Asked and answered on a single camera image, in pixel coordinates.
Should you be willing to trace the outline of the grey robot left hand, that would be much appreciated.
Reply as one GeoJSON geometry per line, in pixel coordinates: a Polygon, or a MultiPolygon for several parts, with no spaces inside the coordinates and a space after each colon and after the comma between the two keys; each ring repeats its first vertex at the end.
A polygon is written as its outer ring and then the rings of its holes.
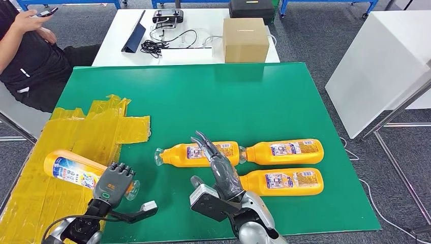
{"type": "Polygon", "coordinates": [[[133,201],[140,182],[133,180],[136,172],[124,163],[108,166],[93,189],[93,198],[108,203],[112,208],[120,205],[123,198],[133,201]]]}

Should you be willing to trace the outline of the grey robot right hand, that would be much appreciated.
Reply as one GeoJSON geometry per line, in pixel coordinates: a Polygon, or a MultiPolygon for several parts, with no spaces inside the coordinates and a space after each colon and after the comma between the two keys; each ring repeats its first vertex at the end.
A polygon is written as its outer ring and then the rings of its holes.
{"type": "Polygon", "coordinates": [[[215,178],[214,187],[219,196],[223,200],[239,203],[244,189],[230,160],[200,131],[196,131],[196,137],[191,137],[191,141],[203,150],[203,154],[209,161],[215,178]]]}

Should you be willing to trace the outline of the person's left hand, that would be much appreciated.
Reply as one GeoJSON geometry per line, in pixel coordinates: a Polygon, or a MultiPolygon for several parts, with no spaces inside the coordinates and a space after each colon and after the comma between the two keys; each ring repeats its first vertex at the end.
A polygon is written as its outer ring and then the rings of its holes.
{"type": "Polygon", "coordinates": [[[56,44],[57,38],[56,35],[49,29],[40,27],[36,30],[40,37],[42,37],[47,43],[56,44]]]}

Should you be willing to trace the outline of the person's right hand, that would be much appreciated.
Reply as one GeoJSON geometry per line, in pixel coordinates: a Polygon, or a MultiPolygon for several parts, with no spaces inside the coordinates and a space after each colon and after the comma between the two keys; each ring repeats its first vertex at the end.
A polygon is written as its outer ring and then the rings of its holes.
{"type": "Polygon", "coordinates": [[[20,12],[12,24],[13,29],[20,33],[35,31],[40,28],[44,22],[48,21],[51,17],[38,17],[37,10],[28,10],[20,12]]]}

